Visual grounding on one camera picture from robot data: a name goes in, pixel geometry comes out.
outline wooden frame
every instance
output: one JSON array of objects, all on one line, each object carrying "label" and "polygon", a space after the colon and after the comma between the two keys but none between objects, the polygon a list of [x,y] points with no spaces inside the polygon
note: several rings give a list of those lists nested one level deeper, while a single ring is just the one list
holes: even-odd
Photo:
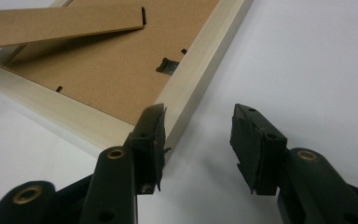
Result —
[{"label": "wooden frame", "polygon": [[[56,0],[53,7],[68,4]],[[166,147],[175,147],[253,0],[220,0],[185,58],[156,100],[168,110]],[[21,48],[0,51],[0,65]],[[0,66],[0,91],[91,141],[98,147],[122,145],[133,125],[8,72]]]}]

